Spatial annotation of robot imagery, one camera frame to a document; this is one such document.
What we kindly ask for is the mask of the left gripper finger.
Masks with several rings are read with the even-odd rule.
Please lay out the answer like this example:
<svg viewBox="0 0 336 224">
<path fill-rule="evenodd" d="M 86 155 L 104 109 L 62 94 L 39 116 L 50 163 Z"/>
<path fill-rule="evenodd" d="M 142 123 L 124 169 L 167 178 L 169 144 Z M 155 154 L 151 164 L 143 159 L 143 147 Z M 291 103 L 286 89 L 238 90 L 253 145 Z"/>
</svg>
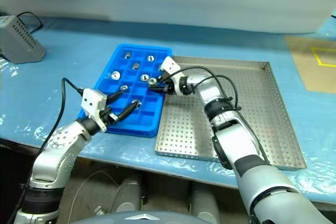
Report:
<svg viewBox="0 0 336 224">
<path fill-rule="evenodd" d="M 117 100 L 123 94 L 124 94 L 123 90 L 120 90 L 118 92 L 110 94 L 110 95 L 107 96 L 106 102 L 114 102 L 115 100 Z"/>
<path fill-rule="evenodd" d="M 118 122 L 123 121 L 125 118 L 127 118 L 137 107 L 139 106 L 138 102 L 132 102 L 130 103 L 126 108 L 122 110 L 122 112 L 118 115 Z"/>
</svg>

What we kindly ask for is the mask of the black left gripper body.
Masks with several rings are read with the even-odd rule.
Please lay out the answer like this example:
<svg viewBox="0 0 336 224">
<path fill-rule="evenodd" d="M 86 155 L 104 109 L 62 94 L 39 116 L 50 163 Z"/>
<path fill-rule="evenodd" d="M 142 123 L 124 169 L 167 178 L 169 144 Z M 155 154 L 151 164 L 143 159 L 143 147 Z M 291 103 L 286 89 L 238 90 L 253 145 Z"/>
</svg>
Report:
<svg viewBox="0 0 336 224">
<path fill-rule="evenodd" d="M 109 106 L 106 106 L 102 111 L 100 111 L 100 119 L 106 127 L 109 127 L 111 124 L 117 123 L 119 117 L 112 112 Z"/>
</svg>

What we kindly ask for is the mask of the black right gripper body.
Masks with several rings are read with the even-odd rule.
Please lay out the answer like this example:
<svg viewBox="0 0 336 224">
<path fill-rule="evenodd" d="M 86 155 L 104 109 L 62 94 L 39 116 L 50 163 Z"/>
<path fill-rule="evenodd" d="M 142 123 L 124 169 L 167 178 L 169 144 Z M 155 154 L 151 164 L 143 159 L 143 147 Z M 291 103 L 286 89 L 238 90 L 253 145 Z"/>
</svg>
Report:
<svg viewBox="0 0 336 224">
<path fill-rule="evenodd" d="M 174 89 L 174 82 L 171 78 L 169 78 L 167 81 L 165 81 L 164 83 L 161 83 L 161 85 L 166 84 L 169 86 L 169 90 L 167 93 L 163 93 L 163 94 L 175 94 L 175 89 Z"/>
</svg>

